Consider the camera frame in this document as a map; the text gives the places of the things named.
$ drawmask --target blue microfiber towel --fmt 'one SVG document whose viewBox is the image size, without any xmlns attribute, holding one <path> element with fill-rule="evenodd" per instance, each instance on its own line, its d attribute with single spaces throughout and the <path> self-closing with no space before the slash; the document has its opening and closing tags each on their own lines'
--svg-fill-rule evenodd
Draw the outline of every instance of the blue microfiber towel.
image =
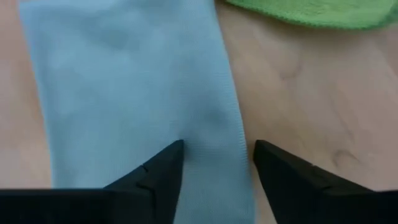
<svg viewBox="0 0 398 224">
<path fill-rule="evenodd" d="M 55 187 L 104 187 L 184 139 L 175 223 L 254 223 L 212 0 L 35 0 L 20 14 Z"/>
</svg>

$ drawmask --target wooden table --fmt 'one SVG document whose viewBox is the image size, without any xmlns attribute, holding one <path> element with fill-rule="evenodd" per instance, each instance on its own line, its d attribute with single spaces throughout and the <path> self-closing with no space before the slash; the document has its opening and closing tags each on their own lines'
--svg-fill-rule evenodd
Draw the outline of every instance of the wooden table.
<svg viewBox="0 0 398 224">
<path fill-rule="evenodd" d="M 223 2 L 216 8 L 250 152 L 265 139 L 371 189 L 398 189 L 398 26 L 315 30 Z M 0 187 L 49 187 L 15 0 L 0 1 L 0 33 Z M 258 219 L 275 223 L 254 182 Z"/>
</svg>

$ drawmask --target wood grain surface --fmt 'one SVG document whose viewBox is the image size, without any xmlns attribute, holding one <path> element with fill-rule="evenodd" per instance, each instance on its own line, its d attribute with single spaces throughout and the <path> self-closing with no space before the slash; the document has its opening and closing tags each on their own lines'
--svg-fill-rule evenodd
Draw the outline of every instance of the wood grain surface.
<svg viewBox="0 0 398 224">
<path fill-rule="evenodd" d="M 224 2 L 216 8 L 249 153 L 255 139 L 265 139 L 371 189 L 398 189 L 398 26 L 316 30 Z M 49 187 L 15 0 L 0 1 L 0 34 L 0 187 Z M 275 223 L 254 182 L 258 219 Z"/>
</svg>

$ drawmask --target towel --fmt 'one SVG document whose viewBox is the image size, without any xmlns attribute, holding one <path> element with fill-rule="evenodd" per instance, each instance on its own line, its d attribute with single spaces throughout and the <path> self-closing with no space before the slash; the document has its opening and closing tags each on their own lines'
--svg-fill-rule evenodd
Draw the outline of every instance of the towel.
<svg viewBox="0 0 398 224">
<path fill-rule="evenodd" d="M 104 187 L 183 139 L 175 223 L 254 222 L 212 0 L 35 0 L 19 9 L 54 187 Z"/>
<path fill-rule="evenodd" d="M 398 0 L 227 0 L 294 24 L 371 29 L 398 20 Z"/>
</svg>

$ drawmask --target green towel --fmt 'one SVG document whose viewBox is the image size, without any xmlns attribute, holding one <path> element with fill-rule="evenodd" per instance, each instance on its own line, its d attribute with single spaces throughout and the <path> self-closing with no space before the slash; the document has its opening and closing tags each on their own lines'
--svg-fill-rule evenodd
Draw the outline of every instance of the green towel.
<svg viewBox="0 0 398 224">
<path fill-rule="evenodd" d="M 398 0 L 227 0 L 294 24 L 371 29 L 398 20 Z"/>
</svg>

